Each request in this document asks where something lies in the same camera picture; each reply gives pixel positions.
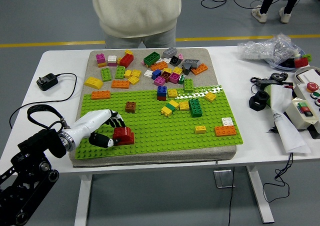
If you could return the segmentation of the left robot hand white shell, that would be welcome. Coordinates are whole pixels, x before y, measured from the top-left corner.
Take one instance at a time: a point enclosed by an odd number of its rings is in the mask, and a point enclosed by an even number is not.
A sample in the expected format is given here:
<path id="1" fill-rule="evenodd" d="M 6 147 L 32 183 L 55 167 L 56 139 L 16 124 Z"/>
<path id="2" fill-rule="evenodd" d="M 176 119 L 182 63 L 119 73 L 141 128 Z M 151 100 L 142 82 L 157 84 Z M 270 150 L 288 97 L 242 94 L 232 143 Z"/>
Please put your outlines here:
<path id="1" fill-rule="evenodd" d="M 107 136 L 95 133 L 102 125 L 110 125 L 113 128 L 125 127 L 121 115 L 110 109 L 90 111 L 78 119 L 67 129 L 59 133 L 59 137 L 68 152 L 75 150 L 82 139 L 90 138 L 90 143 L 101 148 L 110 148 L 119 141 Z"/>

